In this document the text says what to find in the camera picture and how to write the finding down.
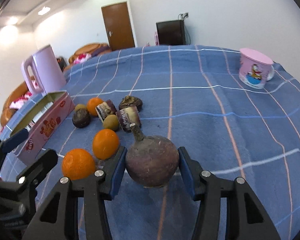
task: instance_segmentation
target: white wall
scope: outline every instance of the white wall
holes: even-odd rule
[[[0,29],[0,116],[7,97],[24,81],[22,61],[36,50],[32,26]]]
[[[155,23],[189,12],[192,44],[257,49],[300,82],[300,9],[293,0],[130,0],[137,41],[154,45]]]
[[[77,0],[60,8],[56,14],[34,25],[38,48],[51,44],[66,61],[80,47],[93,42],[109,43],[101,7],[129,0]]]

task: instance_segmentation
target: orange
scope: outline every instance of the orange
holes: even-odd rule
[[[119,144],[119,137],[114,131],[103,129],[94,137],[92,150],[98,159],[106,160],[116,153]]]
[[[87,103],[87,109],[90,114],[98,116],[96,107],[102,104],[104,101],[101,98],[91,98]]]
[[[71,180],[84,179],[97,169],[90,153],[84,149],[73,149],[66,154],[62,161],[62,173]]]

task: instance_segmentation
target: pink object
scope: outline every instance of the pink object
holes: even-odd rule
[[[36,81],[33,80],[32,83],[33,83],[33,86],[34,86],[35,88],[38,87],[38,84],[37,84]],[[23,96],[21,96],[21,97],[17,98],[16,100],[14,100],[14,101],[10,104],[9,108],[10,108],[10,109],[20,109],[20,108],[25,104],[25,102],[29,100],[29,98],[30,98],[31,96],[32,96],[32,93],[31,93],[30,91],[28,91],[28,92],[25,93]]]
[[[29,66],[32,69],[38,88],[35,88],[31,82],[28,71]],[[45,46],[26,59],[22,63],[21,71],[32,94],[42,93],[45,95],[49,92],[58,91],[66,85],[66,78],[50,45]]]
[[[73,62],[73,64],[79,64],[79,63],[86,62],[88,59],[91,59],[91,57],[92,56],[89,53],[82,53],[76,58],[76,60]]]
[[[42,147],[49,140],[54,131],[64,119],[74,110],[74,103],[66,91],[53,102],[53,105],[39,118],[31,127],[29,137],[23,144],[20,151],[15,152],[16,156],[25,165],[31,165]]]
[[[272,59],[254,49],[244,48],[240,52],[240,80],[252,88],[264,88],[266,81],[273,77]]]
[[[155,34],[154,34],[154,41],[155,41],[155,45],[156,45],[156,46],[159,46],[159,45],[160,45],[160,43],[159,43],[158,32],[155,32]]]

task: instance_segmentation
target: stuffed toy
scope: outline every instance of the stuffed toy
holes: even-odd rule
[[[91,58],[91,54],[82,53],[76,58],[76,60],[73,62],[73,64],[79,64],[79,63],[86,62],[90,58]]]
[[[37,89],[38,88],[38,84],[35,80],[32,80],[32,84],[33,86]],[[32,93],[30,91],[28,91],[27,93],[25,93],[23,96],[17,98],[16,100],[14,100],[9,108],[10,109],[20,109],[26,101],[29,100],[29,98],[32,96]]]

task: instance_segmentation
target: kettle handle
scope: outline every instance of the kettle handle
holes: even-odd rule
[[[35,79],[35,81],[37,82],[37,84],[39,86],[37,89],[34,87],[34,85],[32,83],[32,80],[30,78],[30,74],[29,74],[29,71],[28,71],[29,66],[32,69],[34,79]],[[40,81],[37,69],[34,67],[34,60],[33,60],[32,56],[29,57],[28,59],[26,59],[24,62],[22,62],[21,71],[22,71],[23,77],[25,78],[28,89],[32,94],[39,94],[39,93],[44,92],[43,85]]]

